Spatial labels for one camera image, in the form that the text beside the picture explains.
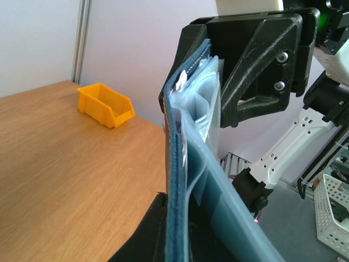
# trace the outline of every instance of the yellow bin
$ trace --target yellow bin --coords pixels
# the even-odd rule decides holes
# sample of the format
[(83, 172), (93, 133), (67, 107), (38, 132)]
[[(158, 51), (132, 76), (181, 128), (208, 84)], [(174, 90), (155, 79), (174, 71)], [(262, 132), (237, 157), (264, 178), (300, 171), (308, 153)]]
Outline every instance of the yellow bin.
[(104, 84), (80, 87), (78, 109), (109, 128), (135, 117), (131, 100)]

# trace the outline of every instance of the wooden tabletop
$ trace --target wooden tabletop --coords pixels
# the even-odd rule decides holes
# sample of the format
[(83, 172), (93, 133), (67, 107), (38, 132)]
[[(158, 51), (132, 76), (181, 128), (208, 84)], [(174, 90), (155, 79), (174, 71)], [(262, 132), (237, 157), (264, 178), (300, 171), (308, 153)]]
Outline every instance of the wooden tabletop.
[(101, 126), (77, 87), (0, 99), (0, 261), (107, 261), (165, 191), (162, 128)]

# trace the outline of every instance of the silver bolt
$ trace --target silver bolt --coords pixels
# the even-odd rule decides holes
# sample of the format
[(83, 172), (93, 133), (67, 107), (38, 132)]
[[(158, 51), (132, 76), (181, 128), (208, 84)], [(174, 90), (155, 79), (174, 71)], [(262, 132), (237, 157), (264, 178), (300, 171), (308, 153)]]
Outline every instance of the silver bolt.
[(282, 81), (276, 82), (276, 83), (274, 84), (274, 89), (275, 89), (276, 91), (278, 91), (278, 92), (284, 90), (284, 89), (285, 89), (285, 83), (282, 82)]
[(279, 53), (278, 56), (276, 57), (276, 61), (279, 63), (285, 63), (288, 60), (288, 53), (282, 52)]

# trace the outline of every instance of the white plastic basket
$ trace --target white plastic basket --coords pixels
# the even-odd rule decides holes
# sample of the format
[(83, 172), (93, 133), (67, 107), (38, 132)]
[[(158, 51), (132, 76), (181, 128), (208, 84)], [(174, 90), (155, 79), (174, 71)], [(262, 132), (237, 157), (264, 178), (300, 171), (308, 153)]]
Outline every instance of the white plastic basket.
[(349, 195), (338, 190), (341, 181), (323, 175), (314, 191), (317, 238), (341, 255), (349, 258), (349, 219), (339, 223), (333, 217), (330, 199), (349, 209)]

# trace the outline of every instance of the blue pouch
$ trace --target blue pouch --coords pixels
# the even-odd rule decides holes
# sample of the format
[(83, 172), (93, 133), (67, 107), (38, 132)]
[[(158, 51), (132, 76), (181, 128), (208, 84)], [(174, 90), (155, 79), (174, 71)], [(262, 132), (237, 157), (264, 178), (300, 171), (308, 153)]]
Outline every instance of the blue pouch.
[[(164, 86), (168, 193), (165, 259), (190, 260), (188, 208), (193, 195), (209, 215), (207, 226), (239, 261), (284, 261), (216, 160), (220, 61), (210, 56), (210, 47), (210, 40), (205, 39)], [(181, 75), (186, 81), (178, 85)]]

